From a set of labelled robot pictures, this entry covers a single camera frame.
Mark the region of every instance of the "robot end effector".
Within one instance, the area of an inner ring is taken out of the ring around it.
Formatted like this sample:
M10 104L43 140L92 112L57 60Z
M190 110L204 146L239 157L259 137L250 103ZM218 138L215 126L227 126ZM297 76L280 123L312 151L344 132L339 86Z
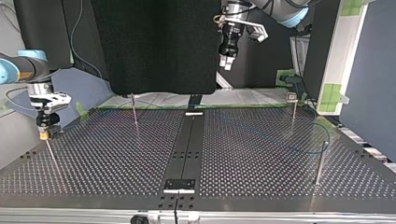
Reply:
M0 53L0 85L26 83L31 105L37 110L40 139L48 140L60 131L57 111L66 108L71 97L55 92L46 54L42 50L20 50L18 57Z
M294 1L300 4L310 2L310 0ZM262 24L248 21L249 11L256 7L288 28L298 25L308 12L308 7L294 7L285 0L228 1L227 6L222 9L222 14L213 19L219 25L219 31L223 35L223 41L219 46L219 66L224 67L225 70L231 70L233 61L238 55L238 41L244 34L245 28L247 28L249 38L254 42L261 43L268 37Z

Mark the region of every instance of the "black cable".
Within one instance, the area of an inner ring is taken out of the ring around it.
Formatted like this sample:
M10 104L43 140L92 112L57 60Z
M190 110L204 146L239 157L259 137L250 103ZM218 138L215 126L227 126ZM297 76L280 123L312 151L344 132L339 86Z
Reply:
M262 7L262 10L265 10L271 4L271 2L273 2L273 0L267 0L265 5Z
M303 6L303 5L299 5L295 2L293 2L292 0L285 0L287 3L289 3L289 5L291 5L292 7L297 7L297 8L306 8L309 7L309 5Z
M297 34L296 34L296 36L294 37L294 47L295 47L295 50L296 50L296 60L297 60L297 66L298 66L298 72L299 72L299 74L297 74L297 76L299 76L299 77L301 78L301 81L303 82L305 92L306 92L306 94L308 95L308 98L309 98L308 100L310 100L311 103L312 103L312 105L314 106L314 108L317 109L317 106L314 104L314 102L313 102L313 100L312 100L311 94L309 94L309 91L308 91L308 89L306 88L303 75L301 74L300 60L299 60L299 58L298 58Z
M175 210L174 210L174 214L175 214L175 224L178 224L178 217L177 217L178 195L179 195L179 194L177 194L177 197L176 197Z
M15 113L14 110L11 111L11 112L6 113L5 115L0 116L0 119L5 118L6 116L8 116L8 115L10 115L10 114L13 114L13 113Z
M245 12L249 12L249 11L253 10L254 8L256 8L256 7L251 7L251 8L242 10L242 11L240 11L240 12L235 12L235 13L225 13L224 15L225 15L225 16L239 15L239 14L243 14L243 13L245 13Z
M297 8L306 8L306 7L313 7L314 5L316 5L317 3L319 3L321 0L311 0L308 2L307 5L299 5L295 2L293 2L293 0L285 0L287 3L289 3L289 5L291 5L292 7L297 7Z
M274 4L275 4L275 0L272 0L272 4L271 4L271 10L270 10L270 16L272 16L273 12L274 12Z

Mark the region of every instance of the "white wall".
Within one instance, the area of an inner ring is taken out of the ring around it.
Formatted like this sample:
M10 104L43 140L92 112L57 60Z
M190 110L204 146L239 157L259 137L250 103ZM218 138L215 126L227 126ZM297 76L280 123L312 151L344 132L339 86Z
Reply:
M12 0L0 0L13 6ZM0 6L0 52L16 56L19 49L24 49L20 33L9 23L7 16L18 26L14 13ZM5 93L19 85L0 86L0 104L5 100ZM0 169L17 159L25 151L39 144L35 120L9 109L0 108Z

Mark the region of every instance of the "black backdrop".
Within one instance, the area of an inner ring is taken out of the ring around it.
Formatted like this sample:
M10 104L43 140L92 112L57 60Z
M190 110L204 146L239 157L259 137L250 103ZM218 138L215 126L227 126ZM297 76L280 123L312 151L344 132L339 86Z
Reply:
M220 1L82 1L76 52L101 70L115 93L210 94L216 89L220 35L212 18ZM80 0L15 2L26 47L44 49L53 68L70 67L67 39ZM75 66L95 73L79 60Z

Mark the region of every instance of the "green tape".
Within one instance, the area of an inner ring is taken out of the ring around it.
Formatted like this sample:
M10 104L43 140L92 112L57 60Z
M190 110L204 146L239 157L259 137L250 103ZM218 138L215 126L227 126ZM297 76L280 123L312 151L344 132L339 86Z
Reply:
M294 69L289 69L289 70L277 70L277 72L276 72L276 85L277 85L278 87L282 87L282 86L285 86L285 87L292 87L293 84L291 84L291 83L286 83L286 82L284 82L284 81L281 81L281 80L280 80L280 77L281 77L281 76L294 77L294 74L295 74Z
M8 109L8 106L6 106L6 102L7 102L7 99L0 101L0 109L4 109L4 110Z
M88 111L84 109L84 106L80 102L76 102L76 110L79 113L80 120L85 120L88 118Z
M340 90L341 84L325 84L321 95L319 111L335 112L337 105L341 100Z
M341 8L341 16L359 16L364 0L344 0Z

